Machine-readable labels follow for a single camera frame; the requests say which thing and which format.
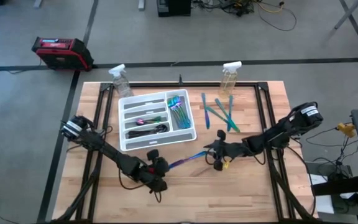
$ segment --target gray floor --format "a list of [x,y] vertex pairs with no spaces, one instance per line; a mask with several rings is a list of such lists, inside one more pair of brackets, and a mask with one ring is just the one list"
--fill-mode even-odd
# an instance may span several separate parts
[[[38,58],[30,51],[37,36],[84,36],[92,1],[44,0],[40,9],[32,8],[33,3],[10,0],[0,7],[0,66],[37,65]],[[96,63],[358,57],[358,36],[351,23],[332,30],[344,13],[338,0],[287,0],[285,5],[298,19],[291,32],[264,24],[258,12],[236,18],[219,10],[194,9],[191,17],[162,19],[156,15],[155,1],[148,0],[145,12],[139,12],[136,0],[100,0],[88,47]],[[293,22],[286,14],[264,16],[278,26],[291,27]],[[358,10],[354,17],[358,23]],[[131,81],[178,80],[179,74],[188,81],[219,80],[221,67],[127,69]],[[358,108],[358,63],[246,65],[239,74],[240,80],[283,80],[292,106],[317,101],[325,120],[306,136],[349,121],[350,110]],[[72,76],[73,72],[51,70],[0,72],[0,215],[4,218],[36,221]],[[83,82],[110,80],[107,69],[82,72],[71,114]],[[332,132],[315,141],[340,144],[342,136]],[[338,154],[335,148],[309,144],[303,148],[308,161],[320,156],[334,159]],[[358,175],[358,153],[345,162]]]

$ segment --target spray bottle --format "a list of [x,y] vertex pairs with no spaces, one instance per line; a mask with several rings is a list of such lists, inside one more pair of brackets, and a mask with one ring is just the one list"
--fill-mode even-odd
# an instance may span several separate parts
[[223,79],[219,88],[219,96],[222,99],[229,98],[237,81],[237,69],[241,68],[241,62],[223,64]]
[[119,97],[128,97],[134,96],[130,86],[128,79],[122,74],[125,72],[125,65],[120,64],[109,70],[109,73],[112,75],[112,84],[114,88],[117,90]]

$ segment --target white spray nozzle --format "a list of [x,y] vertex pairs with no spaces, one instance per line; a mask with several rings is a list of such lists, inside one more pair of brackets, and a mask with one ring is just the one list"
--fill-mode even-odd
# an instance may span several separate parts
[[120,77],[121,76],[121,72],[125,73],[125,65],[124,64],[120,64],[112,69],[109,70],[109,73],[114,75],[114,77]]
[[223,72],[235,72],[237,68],[241,68],[241,61],[238,62],[231,62],[223,64]]

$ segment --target wooden table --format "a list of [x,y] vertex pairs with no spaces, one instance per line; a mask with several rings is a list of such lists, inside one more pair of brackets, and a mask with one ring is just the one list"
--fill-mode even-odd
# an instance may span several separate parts
[[[77,114],[93,118],[99,85],[100,83],[84,83]],[[290,111],[284,83],[268,82],[268,85],[275,118],[279,120]],[[135,95],[141,95],[172,89],[178,88],[134,88],[133,91]],[[198,138],[195,141],[157,147],[160,155],[168,162],[184,159],[200,152],[204,145],[216,139],[217,130],[226,130],[226,124],[213,114],[209,116],[211,129],[207,130],[205,125],[201,92],[206,93],[207,105],[218,111],[214,102],[214,99],[218,97],[217,88],[191,87],[186,89],[190,97]],[[114,94],[109,117],[109,124],[113,131],[107,135],[106,139],[116,148],[119,148],[118,99],[118,95]],[[269,123],[265,100],[263,102],[265,116]],[[241,138],[262,132],[253,88],[236,87],[232,117],[242,132],[240,134],[230,132],[227,135],[227,142],[240,142]],[[291,142],[291,147],[301,154],[297,143]],[[146,161],[148,151],[141,149],[129,154]],[[59,217],[79,192],[86,153],[86,150],[77,148],[67,154],[53,218]],[[262,154],[257,157],[263,160]],[[292,192],[305,208],[311,211],[313,197],[303,163],[289,150],[286,151],[284,158]],[[156,201],[153,194],[149,194],[147,187],[136,190],[123,189],[117,175],[116,164],[105,157],[99,181],[94,222],[277,221],[269,169],[267,165],[258,164],[253,157],[236,158],[229,168],[222,172],[207,165],[203,158],[180,165],[170,170],[164,178],[168,184],[168,190],[162,192],[161,203]],[[128,187],[138,185],[127,177],[123,182]],[[87,196],[84,217],[88,211],[90,193]],[[284,201],[282,195],[284,212],[287,214]]]

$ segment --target white utensil organizer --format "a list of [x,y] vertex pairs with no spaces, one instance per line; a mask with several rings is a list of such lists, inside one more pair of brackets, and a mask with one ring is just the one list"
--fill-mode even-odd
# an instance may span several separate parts
[[[180,129],[176,123],[167,100],[178,95],[181,107],[190,119],[190,128]],[[121,98],[119,108],[119,139],[121,151],[131,151],[146,147],[162,146],[178,142],[192,141],[197,138],[193,114],[191,113],[187,90],[172,90],[147,95]],[[136,125],[138,119],[148,120],[161,117],[161,122],[154,124]],[[168,130],[164,133],[149,134],[136,138],[128,138],[129,131],[144,131],[164,124]]]

